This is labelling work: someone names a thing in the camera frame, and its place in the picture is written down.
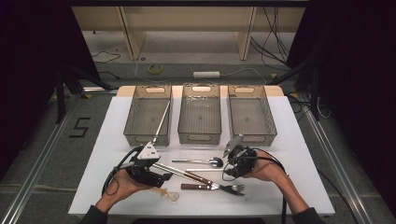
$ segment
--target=plastic bin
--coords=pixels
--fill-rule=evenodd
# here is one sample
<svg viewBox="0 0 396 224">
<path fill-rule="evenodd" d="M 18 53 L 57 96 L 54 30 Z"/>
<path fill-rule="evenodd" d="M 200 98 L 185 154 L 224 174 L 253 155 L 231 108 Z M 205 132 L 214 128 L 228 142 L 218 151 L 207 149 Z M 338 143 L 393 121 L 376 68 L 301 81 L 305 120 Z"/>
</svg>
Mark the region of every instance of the plastic bin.
<svg viewBox="0 0 396 224">
<path fill-rule="evenodd" d="M 156 146 L 169 146 L 172 86 L 136 86 L 124 130 L 129 145 L 140 146 L 152 141 L 166 108 Z"/>
<path fill-rule="evenodd" d="M 277 131 L 264 86 L 229 86 L 227 102 L 231 137 L 244 135 L 244 146 L 271 146 Z"/>
<path fill-rule="evenodd" d="M 181 144 L 219 144 L 221 135 L 219 85 L 191 83 L 183 85 L 177 131 Z"/>
</svg>

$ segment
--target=metal utensil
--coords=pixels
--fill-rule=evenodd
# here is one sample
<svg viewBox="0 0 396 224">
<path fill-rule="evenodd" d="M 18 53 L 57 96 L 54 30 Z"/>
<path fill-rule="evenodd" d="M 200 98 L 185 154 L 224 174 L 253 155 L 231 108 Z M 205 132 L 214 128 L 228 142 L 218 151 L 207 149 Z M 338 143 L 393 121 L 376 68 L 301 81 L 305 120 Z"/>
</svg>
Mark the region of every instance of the metal utensil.
<svg viewBox="0 0 396 224">
<path fill-rule="evenodd" d="M 233 190 L 237 192 L 241 192 L 242 190 L 245 189 L 245 185 L 229 185 L 229 186 L 222 186 L 223 188 L 226 188 L 227 190 Z M 182 189 L 217 189 L 213 188 L 212 185 L 196 185 L 196 184 L 181 184 Z"/>
<path fill-rule="evenodd" d="M 182 163 L 200 163 L 200 164 L 211 164 L 213 167 L 222 167 L 224 162 L 219 157 L 213 157 L 207 161 L 203 160 L 189 160 L 189 159 L 175 159 L 172 162 L 182 162 Z"/>
<path fill-rule="evenodd" d="M 205 178 L 203 178 L 201 176 L 198 176 L 196 174 L 193 174 L 191 172 L 183 172 L 183 171 L 180 171 L 180 170 L 178 170 L 176 168 L 173 168 L 173 167 L 170 167 L 170 166 L 166 166 L 166 165 L 163 165 L 163 164 L 158 163 L 158 162 L 154 163 L 152 166 L 154 166 L 156 168 L 159 168 L 159 169 L 162 169 L 162 170 L 165 170 L 167 172 L 173 173 L 175 175 L 182 176 L 182 177 L 184 177 L 186 179 L 203 183 L 204 186 L 210 186 L 211 189 L 221 189 L 221 190 L 224 190 L 224 191 L 226 191 L 228 193 L 231 193 L 233 195 L 236 195 L 236 196 L 244 196 L 245 195 L 245 194 L 241 193 L 240 191 L 237 191 L 237 190 L 233 189 L 232 186 L 222 186 L 222 185 L 220 185 L 218 183 L 215 183 L 215 182 L 213 182 L 211 180 L 205 179 Z"/>
</svg>

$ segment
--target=metal spoon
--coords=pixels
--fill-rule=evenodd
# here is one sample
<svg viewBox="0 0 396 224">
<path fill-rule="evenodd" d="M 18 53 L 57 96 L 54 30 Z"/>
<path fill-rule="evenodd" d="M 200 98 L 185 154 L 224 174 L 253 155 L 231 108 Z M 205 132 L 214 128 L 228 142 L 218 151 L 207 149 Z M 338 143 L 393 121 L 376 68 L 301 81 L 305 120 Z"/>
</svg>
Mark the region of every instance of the metal spoon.
<svg viewBox="0 0 396 224">
<path fill-rule="evenodd" d="M 203 160 L 188 160 L 188 159 L 175 159 L 172 162 L 182 162 L 182 163 L 200 163 L 200 164 L 211 164 L 213 167 L 222 167 L 224 162 L 219 157 L 213 157 L 210 160 L 203 161 Z"/>
</svg>

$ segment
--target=wooden handle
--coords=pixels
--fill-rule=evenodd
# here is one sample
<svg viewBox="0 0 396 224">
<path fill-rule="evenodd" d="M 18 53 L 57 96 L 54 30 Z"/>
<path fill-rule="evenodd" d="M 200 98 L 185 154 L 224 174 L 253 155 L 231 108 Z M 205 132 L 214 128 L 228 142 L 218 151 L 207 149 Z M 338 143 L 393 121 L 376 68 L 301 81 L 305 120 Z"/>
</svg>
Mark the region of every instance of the wooden handle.
<svg viewBox="0 0 396 224">
<path fill-rule="evenodd" d="M 181 184 L 182 189 L 211 189 L 209 185 Z"/>
<path fill-rule="evenodd" d="M 212 185 L 212 183 L 213 183 L 212 181 L 210 181 L 208 179 L 205 179 L 205 178 L 203 178 L 201 176 L 195 175 L 195 174 L 193 174 L 192 172 L 189 172 L 189 171 L 185 172 L 184 176 L 189 177 L 191 179 L 194 179 L 196 181 L 199 181 L 201 183 L 207 184 L 207 185 Z"/>
</svg>

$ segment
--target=table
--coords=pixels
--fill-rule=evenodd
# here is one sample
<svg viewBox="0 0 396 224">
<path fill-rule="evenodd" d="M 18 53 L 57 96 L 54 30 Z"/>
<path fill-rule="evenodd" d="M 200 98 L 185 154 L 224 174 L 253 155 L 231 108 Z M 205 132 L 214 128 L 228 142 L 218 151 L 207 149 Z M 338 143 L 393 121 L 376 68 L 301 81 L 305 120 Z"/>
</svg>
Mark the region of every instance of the table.
<svg viewBox="0 0 396 224">
<path fill-rule="evenodd" d="M 221 157 L 222 151 L 230 139 L 228 113 L 225 94 L 227 87 L 221 86 L 221 124 L 222 134 L 218 146 L 181 145 L 178 142 L 177 124 L 181 104 L 181 86 L 173 87 L 174 102 L 172 104 L 171 143 L 169 147 L 156 147 L 161 155 L 160 163 L 177 169 L 205 168 L 199 164 L 172 163 L 176 158 L 208 159 Z M 272 87 L 281 93 L 280 88 Z M 125 95 L 132 88 L 121 88 L 120 95 Z M 69 210 L 70 215 L 83 216 L 91 204 L 100 198 L 101 189 L 112 167 L 132 149 L 129 146 L 123 129 L 130 108 L 132 97 L 116 96 L 112 99 L 106 113 L 101 131 L 99 132 L 92 155 L 84 176 L 78 186 L 77 193 Z M 262 148 L 277 157 L 285 166 L 296 188 L 310 206 L 314 206 L 323 216 L 334 214 L 327 192 L 318 176 L 315 164 L 309 154 L 303 136 L 285 96 L 269 96 L 277 128 L 277 137 L 270 147 Z M 151 171 L 163 174 L 152 168 Z M 181 190 L 181 183 L 191 183 L 174 175 L 163 184 L 163 188 L 177 192 L 179 199 L 172 203 L 153 190 L 139 191 L 132 197 L 117 203 L 109 212 L 110 215 L 140 217 L 263 217 L 281 214 L 282 194 L 269 182 L 257 179 L 238 178 L 235 181 L 221 180 L 221 172 L 201 172 L 220 184 L 244 184 L 245 196 L 237 197 L 220 190 Z"/>
</svg>

